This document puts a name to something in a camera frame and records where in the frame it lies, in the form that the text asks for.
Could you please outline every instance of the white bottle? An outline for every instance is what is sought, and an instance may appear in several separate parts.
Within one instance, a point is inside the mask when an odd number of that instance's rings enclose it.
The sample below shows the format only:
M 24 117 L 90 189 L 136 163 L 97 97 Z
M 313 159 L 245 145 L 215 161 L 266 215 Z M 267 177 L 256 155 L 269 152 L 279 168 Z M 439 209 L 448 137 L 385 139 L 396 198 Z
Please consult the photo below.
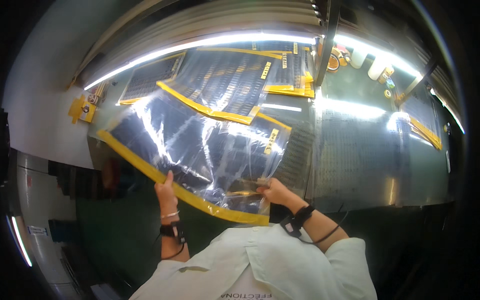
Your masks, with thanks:
M 360 69 L 367 57 L 368 51 L 364 49 L 353 49 L 350 65 L 355 69 Z
M 381 56 L 377 56 L 375 60 L 373 61 L 372 66 L 368 70 L 368 76 L 372 80 L 377 80 L 380 74 L 385 70 L 385 68 L 388 66 L 388 62 L 386 61 L 385 58 Z

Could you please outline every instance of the white wall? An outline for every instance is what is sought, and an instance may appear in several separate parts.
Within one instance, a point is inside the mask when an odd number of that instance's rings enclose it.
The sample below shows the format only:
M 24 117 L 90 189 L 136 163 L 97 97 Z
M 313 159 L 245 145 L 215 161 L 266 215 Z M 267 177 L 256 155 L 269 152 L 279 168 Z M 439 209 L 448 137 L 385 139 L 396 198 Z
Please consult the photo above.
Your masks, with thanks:
M 5 84 L 11 146 L 74 166 L 93 168 L 88 124 L 67 115 L 82 89 L 67 85 L 98 37 L 138 0 L 58 0 L 34 27 Z
M 48 220 L 76 220 L 75 200 L 64 196 L 57 178 L 48 175 L 48 161 L 18 152 L 17 186 L 30 260 L 42 271 L 59 299 L 80 299 L 60 261 L 63 243 L 53 242 Z M 27 226 L 47 229 L 48 235 L 28 234 Z

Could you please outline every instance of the silver bracelet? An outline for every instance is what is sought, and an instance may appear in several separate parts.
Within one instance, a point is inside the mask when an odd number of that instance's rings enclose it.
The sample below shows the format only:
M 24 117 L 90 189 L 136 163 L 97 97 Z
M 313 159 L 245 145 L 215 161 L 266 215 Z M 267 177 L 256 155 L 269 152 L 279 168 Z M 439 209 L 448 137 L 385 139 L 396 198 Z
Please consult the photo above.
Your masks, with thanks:
M 169 216 L 176 216 L 176 215 L 179 214 L 179 212 L 180 212 L 180 210 L 177 210 L 176 213 L 172 213 L 172 214 L 168 214 L 168 215 L 164 215 L 164 216 L 160 215 L 160 219 L 165 219 L 165 218 L 168 218 Z

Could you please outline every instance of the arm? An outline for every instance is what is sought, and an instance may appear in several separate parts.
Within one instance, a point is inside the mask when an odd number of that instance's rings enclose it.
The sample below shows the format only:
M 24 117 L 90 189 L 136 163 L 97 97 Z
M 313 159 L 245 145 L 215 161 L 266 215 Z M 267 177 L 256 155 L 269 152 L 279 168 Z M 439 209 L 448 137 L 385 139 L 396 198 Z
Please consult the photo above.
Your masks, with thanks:
M 169 171 L 164 184 L 155 184 L 155 192 L 158 198 L 158 203 L 160 204 L 160 213 L 163 216 L 177 212 L 178 200 L 177 197 L 175 197 L 175 193 L 173 192 L 172 183 L 173 173 L 172 171 Z M 180 221 L 180 217 L 179 215 L 176 215 L 166 217 L 161 220 L 162 225 L 170 225 L 170 223 L 172 222 Z M 177 241 L 174 238 L 162 236 L 162 257 L 173 256 L 177 254 L 180 250 L 181 245 L 178 245 Z M 179 262 L 186 262 L 187 260 L 189 260 L 190 254 L 188 252 L 187 243 L 185 243 L 183 251 L 180 254 L 170 259 Z
M 269 202 L 286 206 L 293 214 L 296 214 L 302 207 L 308 206 L 308 203 L 287 189 L 277 179 L 272 178 L 268 184 L 268 187 L 259 187 L 257 191 L 263 193 Z M 325 237 L 336 226 L 337 223 L 317 210 L 314 210 L 312 217 L 303 223 L 303 228 L 314 242 Z M 325 253 L 333 243 L 343 239 L 348 239 L 348 235 L 342 228 L 338 228 L 330 237 L 316 246 Z

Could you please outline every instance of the wrist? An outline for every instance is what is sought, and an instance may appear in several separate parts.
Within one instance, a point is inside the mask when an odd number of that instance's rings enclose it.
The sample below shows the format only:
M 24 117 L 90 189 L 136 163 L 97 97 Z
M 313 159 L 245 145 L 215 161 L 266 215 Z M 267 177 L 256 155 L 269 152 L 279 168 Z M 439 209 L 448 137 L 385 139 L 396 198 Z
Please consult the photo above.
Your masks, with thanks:
M 176 204 L 160 205 L 160 214 L 162 216 L 176 213 L 178 211 Z
M 307 207 L 308 203 L 295 195 L 296 197 L 292 198 L 285 204 L 285 206 L 292 212 L 292 214 L 296 214 L 301 208 Z

